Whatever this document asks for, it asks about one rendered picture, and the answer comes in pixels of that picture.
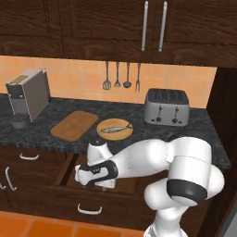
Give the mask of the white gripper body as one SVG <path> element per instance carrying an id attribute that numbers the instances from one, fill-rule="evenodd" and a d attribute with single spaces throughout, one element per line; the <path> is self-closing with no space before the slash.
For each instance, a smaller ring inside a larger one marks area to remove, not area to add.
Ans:
<path id="1" fill-rule="evenodd" d="M 94 185 L 102 187 L 102 188 L 114 189 L 116 186 L 116 180 L 113 179 L 113 180 L 107 180 L 107 181 L 98 181 Z"/>

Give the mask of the dark wood open drawer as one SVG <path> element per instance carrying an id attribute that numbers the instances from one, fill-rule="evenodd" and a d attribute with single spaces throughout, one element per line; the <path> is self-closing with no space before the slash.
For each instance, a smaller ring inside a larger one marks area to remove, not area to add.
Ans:
<path id="1" fill-rule="evenodd" d="M 86 161 L 85 154 L 74 155 L 61 170 L 54 187 L 56 215 L 69 220 L 143 231 L 156 213 L 146 205 L 144 189 L 165 178 L 168 172 L 165 170 L 148 177 L 119 179 L 114 189 L 98 186 L 86 188 L 74 180 L 75 166 Z M 102 206 L 103 211 L 96 216 L 84 215 L 78 212 L 78 204 L 81 209 L 92 211 Z"/>

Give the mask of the dark wood closed drawer front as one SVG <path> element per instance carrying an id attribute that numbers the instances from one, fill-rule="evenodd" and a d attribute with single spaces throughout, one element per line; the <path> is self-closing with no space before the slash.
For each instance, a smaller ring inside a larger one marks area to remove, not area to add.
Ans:
<path id="1" fill-rule="evenodd" d="M 37 160 L 28 161 L 19 158 L 19 154 L 22 153 L 25 156 L 37 156 L 40 155 Z M 68 158 L 67 153 L 35 150 L 28 148 L 20 148 L 14 146 L 0 146 L 0 161 L 7 164 L 16 163 L 21 165 L 37 165 L 45 166 L 47 168 L 57 167 L 60 168 L 64 165 Z"/>

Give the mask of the wooden cutting board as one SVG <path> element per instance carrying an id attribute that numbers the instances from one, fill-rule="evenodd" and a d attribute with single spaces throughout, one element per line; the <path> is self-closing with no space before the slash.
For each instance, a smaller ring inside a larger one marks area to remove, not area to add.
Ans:
<path id="1" fill-rule="evenodd" d="M 56 124 L 51 129 L 51 134 L 54 137 L 67 142 L 76 142 L 97 120 L 97 115 L 77 110 Z"/>

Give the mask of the grey fish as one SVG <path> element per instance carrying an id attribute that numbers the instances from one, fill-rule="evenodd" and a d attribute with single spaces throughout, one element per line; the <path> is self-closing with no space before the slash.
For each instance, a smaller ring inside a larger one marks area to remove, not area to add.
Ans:
<path id="1" fill-rule="evenodd" d="M 125 127 L 110 127 L 110 128 L 105 128 L 102 129 L 101 132 L 102 133 L 114 133 L 114 132 L 120 132 L 120 131 L 124 131 L 126 129 L 132 129 L 131 124 L 129 123 L 128 125 L 126 125 Z"/>

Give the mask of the dark wood base cupboard door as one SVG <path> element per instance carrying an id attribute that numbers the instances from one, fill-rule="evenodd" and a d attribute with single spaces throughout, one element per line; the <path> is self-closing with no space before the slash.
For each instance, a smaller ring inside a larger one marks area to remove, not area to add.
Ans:
<path id="1" fill-rule="evenodd" d="M 17 186 L 15 192 L 11 191 L 6 180 L 6 167 L 9 167 L 12 184 Z M 0 188 L 0 211 L 38 215 L 45 207 L 48 189 L 56 181 L 61 168 L 1 162 L 0 182 L 6 188 Z"/>

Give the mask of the grey four-slot toaster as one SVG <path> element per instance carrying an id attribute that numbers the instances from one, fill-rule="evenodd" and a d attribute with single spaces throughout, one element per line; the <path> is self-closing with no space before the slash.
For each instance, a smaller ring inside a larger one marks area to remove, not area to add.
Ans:
<path id="1" fill-rule="evenodd" d="M 189 99 L 183 90 L 150 88 L 146 94 L 143 120 L 153 125 L 183 127 L 190 115 Z"/>

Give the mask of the hanging slotted spatula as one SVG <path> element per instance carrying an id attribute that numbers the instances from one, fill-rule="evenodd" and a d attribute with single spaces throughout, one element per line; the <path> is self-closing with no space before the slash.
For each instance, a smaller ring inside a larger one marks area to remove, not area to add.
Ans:
<path id="1" fill-rule="evenodd" d="M 106 80 L 103 82 L 103 89 L 104 90 L 110 90 L 111 89 L 111 81 L 108 78 L 108 64 L 109 62 L 106 62 Z"/>

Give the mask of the hanging metal ladle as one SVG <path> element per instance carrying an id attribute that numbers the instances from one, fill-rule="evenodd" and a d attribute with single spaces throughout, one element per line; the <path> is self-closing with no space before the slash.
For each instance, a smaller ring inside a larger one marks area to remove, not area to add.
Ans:
<path id="1" fill-rule="evenodd" d="M 126 89 L 131 87 L 131 82 L 130 82 L 130 63 L 127 63 L 127 80 L 123 83 L 123 86 Z"/>

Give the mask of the hanging metal fork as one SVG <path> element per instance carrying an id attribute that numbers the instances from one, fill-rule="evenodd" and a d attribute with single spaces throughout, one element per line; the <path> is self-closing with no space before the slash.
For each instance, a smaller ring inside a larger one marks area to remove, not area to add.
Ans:
<path id="1" fill-rule="evenodd" d="M 135 92 L 140 92 L 140 70 L 141 70 L 141 63 L 138 63 L 137 80 L 135 83 Z"/>

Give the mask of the dark grey mug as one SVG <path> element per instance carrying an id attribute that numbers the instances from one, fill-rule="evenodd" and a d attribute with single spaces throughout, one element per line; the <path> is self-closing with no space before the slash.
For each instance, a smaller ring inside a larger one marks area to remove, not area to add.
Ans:
<path id="1" fill-rule="evenodd" d="M 28 114 L 16 114 L 11 118 L 11 123 L 16 129 L 25 128 L 30 122 L 30 117 Z"/>

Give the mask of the grey coffee machine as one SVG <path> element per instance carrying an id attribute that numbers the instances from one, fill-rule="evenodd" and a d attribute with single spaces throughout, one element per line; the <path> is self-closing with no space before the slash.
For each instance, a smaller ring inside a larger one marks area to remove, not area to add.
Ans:
<path id="1" fill-rule="evenodd" d="M 28 114 L 33 122 L 48 106 L 51 95 L 45 69 L 25 69 L 6 83 L 13 114 Z"/>

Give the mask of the grey appliance panel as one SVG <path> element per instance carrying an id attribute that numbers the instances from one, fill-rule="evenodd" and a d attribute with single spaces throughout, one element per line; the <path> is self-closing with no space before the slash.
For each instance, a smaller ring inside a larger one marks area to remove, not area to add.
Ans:
<path id="1" fill-rule="evenodd" d="M 220 230 L 218 237 L 237 237 L 237 200 Z"/>

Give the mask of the tall dark wood cabinet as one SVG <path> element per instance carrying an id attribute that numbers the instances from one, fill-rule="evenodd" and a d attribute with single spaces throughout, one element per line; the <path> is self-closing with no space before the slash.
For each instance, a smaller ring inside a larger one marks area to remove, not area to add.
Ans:
<path id="1" fill-rule="evenodd" d="M 237 199 L 237 68 L 218 68 L 207 112 L 231 161 L 223 174 L 225 186 L 212 199 L 197 237 L 218 237 Z"/>

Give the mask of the dark wood wall cupboard door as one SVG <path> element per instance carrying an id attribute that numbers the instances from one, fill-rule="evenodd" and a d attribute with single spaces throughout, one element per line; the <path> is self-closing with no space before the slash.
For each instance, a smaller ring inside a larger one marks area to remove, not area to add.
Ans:
<path id="1" fill-rule="evenodd" d="M 0 55 L 63 58 L 57 0 L 0 0 Z"/>
<path id="2" fill-rule="evenodd" d="M 164 1 L 168 12 L 158 52 Z M 237 68 L 237 0 L 156 0 L 151 61 Z"/>
<path id="3" fill-rule="evenodd" d="M 156 0 L 147 0 L 145 50 L 141 50 L 146 0 L 58 0 L 66 58 L 148 62 Z"/>

